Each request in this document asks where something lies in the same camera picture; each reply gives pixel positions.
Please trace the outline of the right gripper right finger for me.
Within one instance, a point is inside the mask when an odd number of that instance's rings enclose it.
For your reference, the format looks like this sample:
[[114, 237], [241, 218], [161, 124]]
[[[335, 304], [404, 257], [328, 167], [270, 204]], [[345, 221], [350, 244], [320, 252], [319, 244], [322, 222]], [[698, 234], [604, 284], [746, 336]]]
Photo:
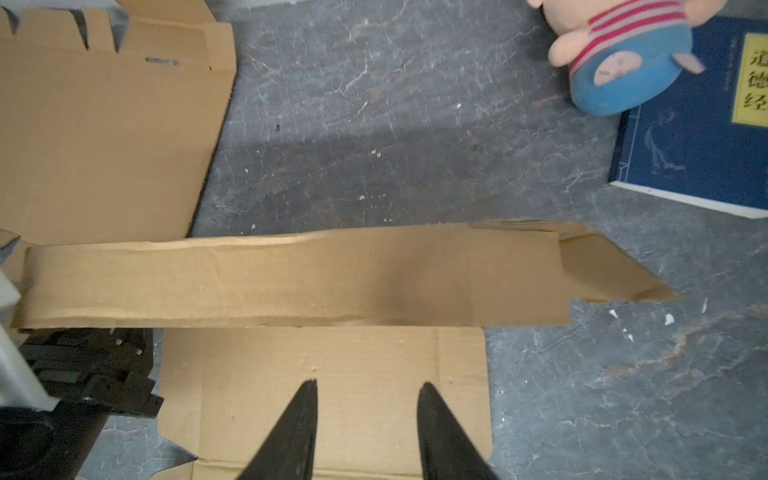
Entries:
[[498, 479], [429, 382], [419, 391], [417, 433], [424, 479]]

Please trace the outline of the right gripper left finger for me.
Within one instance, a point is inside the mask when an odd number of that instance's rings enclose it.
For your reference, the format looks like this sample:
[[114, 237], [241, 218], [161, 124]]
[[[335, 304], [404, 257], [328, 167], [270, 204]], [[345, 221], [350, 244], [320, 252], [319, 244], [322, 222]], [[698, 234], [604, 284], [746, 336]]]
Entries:
[[318, 424], [315, 379], [301, 384], [238, 480], [298, 479], [313, 475]]

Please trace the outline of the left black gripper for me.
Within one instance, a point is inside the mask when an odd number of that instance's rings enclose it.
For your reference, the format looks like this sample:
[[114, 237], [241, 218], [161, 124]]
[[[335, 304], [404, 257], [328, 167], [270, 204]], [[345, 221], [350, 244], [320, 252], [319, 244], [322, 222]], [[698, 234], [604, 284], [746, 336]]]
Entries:
[[20, 353], [46, 392], [112, 414], [154, 418], [153, 331], [140, 328], [36, 330]]

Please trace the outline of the brown cardboard box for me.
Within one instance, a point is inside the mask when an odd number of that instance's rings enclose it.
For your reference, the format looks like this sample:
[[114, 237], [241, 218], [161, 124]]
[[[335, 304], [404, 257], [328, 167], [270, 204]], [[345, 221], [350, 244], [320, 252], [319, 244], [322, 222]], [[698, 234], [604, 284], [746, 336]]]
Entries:
[[484, 331], [560, 326], [569, 304], [675, 298], [601, 233], [510, 220], [31, 248], [19, 329], [159, 328], [165, 479], [232, 479], [316, 379], [318, 479], [418, 479], [433, 384], [492, 454]]

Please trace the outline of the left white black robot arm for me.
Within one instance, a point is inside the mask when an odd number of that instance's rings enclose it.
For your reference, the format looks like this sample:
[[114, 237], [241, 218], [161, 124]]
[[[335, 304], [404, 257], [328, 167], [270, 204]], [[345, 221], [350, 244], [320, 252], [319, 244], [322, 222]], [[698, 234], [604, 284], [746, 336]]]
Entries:
[[163, 404], [150, 329], [36, 330], [18, 351], [54, 404], [2, 407], [4, 479], [73, 479], [110, 417], [154, 418]]

